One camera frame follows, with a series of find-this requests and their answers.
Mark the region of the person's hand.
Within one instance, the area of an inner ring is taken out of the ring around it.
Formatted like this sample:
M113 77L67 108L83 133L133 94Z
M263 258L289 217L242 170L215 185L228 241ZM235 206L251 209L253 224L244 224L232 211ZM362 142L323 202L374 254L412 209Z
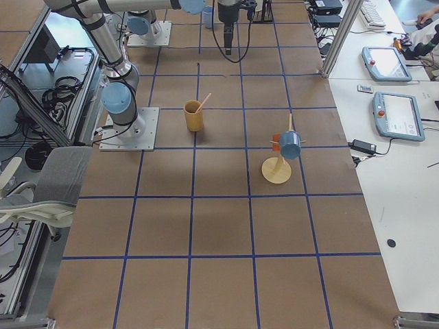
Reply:
M417 16L417 23L418 24L424 24L426 21L428 21L429 19L431 19L435 14L438 13L438 7L434 7L430 10L427 10L423 13L420 13Z

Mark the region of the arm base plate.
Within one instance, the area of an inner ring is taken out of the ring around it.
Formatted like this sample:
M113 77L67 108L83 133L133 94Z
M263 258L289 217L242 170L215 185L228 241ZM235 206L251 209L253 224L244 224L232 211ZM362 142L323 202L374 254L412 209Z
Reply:
M128 21L129 47L167 47L171 35L171 21Z
M112 127L103 131L99 150L154 151L159 113L159 107L137 108L137 119L129 129L115 125L108 114L106 125Z

